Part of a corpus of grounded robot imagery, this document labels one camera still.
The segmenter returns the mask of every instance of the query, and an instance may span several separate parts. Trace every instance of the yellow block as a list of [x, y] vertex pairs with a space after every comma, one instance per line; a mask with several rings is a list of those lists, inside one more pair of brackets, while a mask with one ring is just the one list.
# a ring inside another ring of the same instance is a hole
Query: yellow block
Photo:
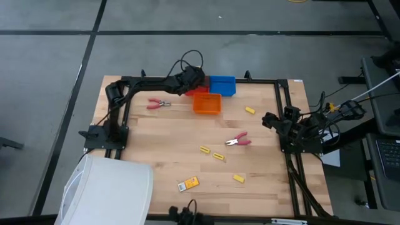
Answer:
[[180, 192], [183, 192], [189, 188], [193, 188], [199, 185], [199, 180], [197, 177], [192, 177], [191, 179], [187, 179], [182, 183], [177, 184], [177, 187]]
[[251, 113], [251, 114], [256, 113], [256, 111], [254, 109], [250, 108], [250, 107], [246, 107], [246, 111]]
[[206, 153], [206, 154], [210, 154], [211, 150], [207, 147], [204, 146], [200, 146], [200, 151]]
[[239, 181], [240, 183], [244, 183], [244, 178], [243, 177], [241, 177], [241, 176], [239, 176], [239, 175], [233, 175], [233, 179], [235, 180], [235, 181]]
[[222, 161], [225, 159], [225, 156], [223, 156], [223, 155], [221, 155], [221, 154], [218, 154], [218, 153], [214, 153], [214, 154], [212, 154], [212, 156], [213, 156], [214, 158], [219, 159], [219, 160], [222, 160]]

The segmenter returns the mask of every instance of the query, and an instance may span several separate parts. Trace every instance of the plastic bin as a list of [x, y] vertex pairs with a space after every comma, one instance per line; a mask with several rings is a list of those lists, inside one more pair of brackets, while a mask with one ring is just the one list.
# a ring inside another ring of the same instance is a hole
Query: plastic bin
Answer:
[[197, 92], [193, 95], [193, 111], [199, 114], [217, 115], [222, 109], [222, 97], [220, 94]]
[[210, 76], [210, 93], [231, 97], [236, 93], [236, 78], [234, 76]]
[[209, 87], [198, 87], [195, 90], [188, 91], [185, 93], [186, 96], [192, 96], [194, 93], [208, 93]]

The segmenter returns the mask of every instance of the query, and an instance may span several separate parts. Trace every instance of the orange bin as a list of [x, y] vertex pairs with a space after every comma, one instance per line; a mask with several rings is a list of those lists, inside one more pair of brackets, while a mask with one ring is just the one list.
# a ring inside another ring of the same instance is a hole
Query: orange bin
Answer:
[[199, 114], [217, 115], [222, 110], [221, 94], [197, 92], [193, 95], [193, 111]]

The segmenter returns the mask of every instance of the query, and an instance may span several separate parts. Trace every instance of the white device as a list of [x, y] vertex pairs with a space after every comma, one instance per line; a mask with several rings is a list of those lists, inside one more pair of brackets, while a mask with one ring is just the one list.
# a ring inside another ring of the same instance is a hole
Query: white device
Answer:
[[150, 165], [86, 155], [64, 187], [55, 224], [143, 225], [152, 191]]

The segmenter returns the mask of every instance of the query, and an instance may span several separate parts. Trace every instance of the red-handled pliers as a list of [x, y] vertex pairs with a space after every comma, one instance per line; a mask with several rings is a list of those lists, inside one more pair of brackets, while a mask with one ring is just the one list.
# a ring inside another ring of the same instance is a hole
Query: red-handled pliers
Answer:
[[247, 132], [243, 132], [243, 133], [237, 135], [237, 136], [235, 137], [235, 139], [226, 141], [226, 142], [225, 142], [225, 145], [231, 146], [231, 145], [234, 145], [234, 144], [237, 144], [237, 145], [248, 145], [248, 144], [250, 144], [251, 141], [238, 141], [238, 139], [240, 139], [241, 137], [243, 137], [243, 136], [245, 136], [245, 135], [248, 135], [248, 133], [247, 133]]
[[148, 100], [149, 100], [149, 102], [155, 102], [158, 104], [149, 105], [149, 106], [147, 106], [147, 109], [158, 109], [161, 106], [171, 106], [171, 103], [169, 101], [162, 101], [162, 100], [156, 99], [156, 98], [149, 98]]

